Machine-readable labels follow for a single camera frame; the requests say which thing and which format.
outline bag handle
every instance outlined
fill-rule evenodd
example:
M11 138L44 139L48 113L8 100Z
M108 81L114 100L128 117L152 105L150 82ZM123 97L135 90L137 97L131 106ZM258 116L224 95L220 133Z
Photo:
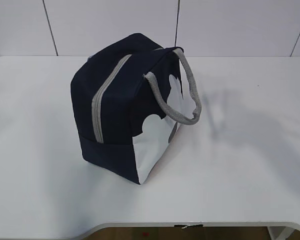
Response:
M184 55L184 52L180 48L176 48L175 50L173 50L173 52L178 56L185 70L186 79L189 83L190 96L195 102L195 109L192 112L193 118L190 119L184 116L182 113L174 110L172 107L170 107L168 104L165 103L160 93L156 75L154 75L153 72L149 71L146 75L144 75L144 77L148 80L150 84L155 100L157 101L160 108L167 116L169 116L177 123L184 124L184 125L193 125L199 121L201 109L202 109L200 98L198 95L196 81L191 71L191 68L189 66L189 63L187 62L187 59Z

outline white cloud pattern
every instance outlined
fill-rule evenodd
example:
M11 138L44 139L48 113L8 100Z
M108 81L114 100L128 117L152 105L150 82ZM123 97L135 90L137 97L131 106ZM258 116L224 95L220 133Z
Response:
M180 81L171 74L169 82L171 91L167 98L167 104L182 113L183 98ZM169 136L175 123L168 116L161 119L157 114L151 114L145 118L142 124L142 133L132 137L136 170L140 184L147 179L151 169L167 149Z

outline navy blue lunch bag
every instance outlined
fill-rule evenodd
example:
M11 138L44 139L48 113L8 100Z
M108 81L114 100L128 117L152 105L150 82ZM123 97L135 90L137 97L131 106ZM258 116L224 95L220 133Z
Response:
M183 115L179 60L196 108ZM196 82L182 48L132 34L96 53L71 81L83 158L142 184L180 124L200 117Z

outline white table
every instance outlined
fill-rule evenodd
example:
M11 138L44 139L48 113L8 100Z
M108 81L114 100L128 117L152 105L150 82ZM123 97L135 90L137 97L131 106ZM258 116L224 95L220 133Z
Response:
M143 185L85 162L70 81L86 57L0 57L0 238L111 226L300 230L300 58L188 58L206 103Z

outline lunch bag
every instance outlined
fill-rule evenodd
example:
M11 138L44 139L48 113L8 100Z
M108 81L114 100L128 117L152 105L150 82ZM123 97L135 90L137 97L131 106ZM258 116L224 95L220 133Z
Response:
M183 115L179 60L196 105L192 119ZM91 56L71 81L71 99L83 158L136 184L202 108L183 49L140 33Z

